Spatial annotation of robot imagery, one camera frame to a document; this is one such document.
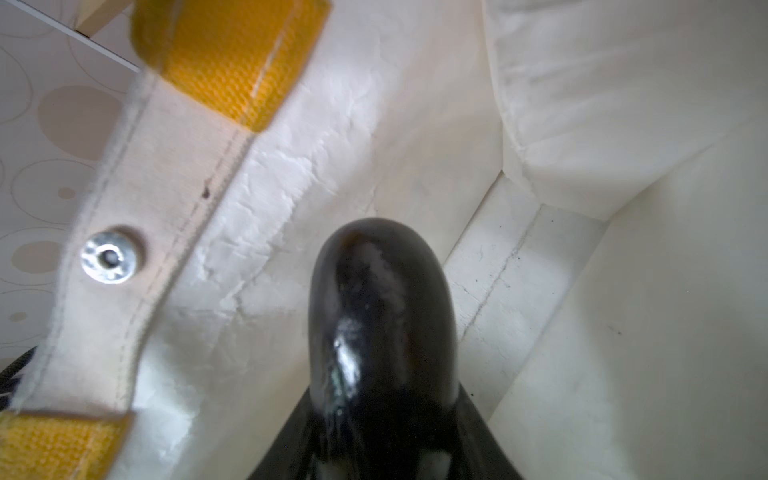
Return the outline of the white grocery bag yellow handles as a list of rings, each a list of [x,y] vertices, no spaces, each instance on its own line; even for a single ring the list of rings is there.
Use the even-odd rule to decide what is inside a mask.
[[[523,479],[767,475],[763,1],[83,1],[133,83],[1,55],[5,479],[247,479],[310,386],[311,279],[419,234]]]

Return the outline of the black eggplant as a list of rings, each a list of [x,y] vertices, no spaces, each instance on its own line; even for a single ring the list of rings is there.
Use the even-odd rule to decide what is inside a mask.
[[[334,232],[314,267],[308,328],[317,472],[448,478],[456,325],[441,264],[425,240],[381,218]]]

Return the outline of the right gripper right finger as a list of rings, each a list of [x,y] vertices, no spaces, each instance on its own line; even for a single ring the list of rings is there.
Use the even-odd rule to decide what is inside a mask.
[[[456,448],[450,479],[522,480],[463,386],[455,408]]]

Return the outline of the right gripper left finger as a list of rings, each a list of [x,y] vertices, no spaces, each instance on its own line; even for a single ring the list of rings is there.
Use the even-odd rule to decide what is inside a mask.
[[[315,479],[317,421],[306,389],[248,480]]]

